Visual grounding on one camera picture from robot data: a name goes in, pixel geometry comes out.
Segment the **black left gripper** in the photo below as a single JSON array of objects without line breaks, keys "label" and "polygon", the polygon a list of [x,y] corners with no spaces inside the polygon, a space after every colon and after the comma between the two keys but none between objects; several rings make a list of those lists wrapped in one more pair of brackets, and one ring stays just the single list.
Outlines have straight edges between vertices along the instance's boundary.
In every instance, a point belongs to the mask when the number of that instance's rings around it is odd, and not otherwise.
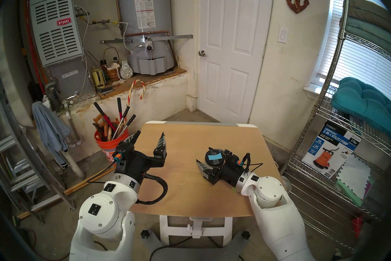
[{"label": "black left gripper", "polygon": [[[122,141],[122,144],[135,144],[141,131],[138,130],[133,135]],[[158,144],[153,151],[154,156],[146,156],[145,154],[134,152],[122,152],[122,157],[118,162],[118,173],[124,174],[142,183],[144,174],[152,167],[163,167],[167,157],[165,134],[162,132]]]}]

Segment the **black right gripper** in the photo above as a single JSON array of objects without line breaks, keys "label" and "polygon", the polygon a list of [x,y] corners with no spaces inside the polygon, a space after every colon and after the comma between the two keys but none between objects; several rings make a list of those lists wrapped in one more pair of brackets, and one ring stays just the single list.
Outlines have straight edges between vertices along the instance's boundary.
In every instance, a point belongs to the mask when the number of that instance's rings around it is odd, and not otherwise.
[{"label": "black right gripper", "polygon": [[243,168],[239,157],[227,149],[224,150],[224,163],[216,168],[208,168],[206,164],[196,160],[196,164],[205,180],[215,185],[218,181],[223,180],[234,188],[243,186],[245,182],[245,169]]}]

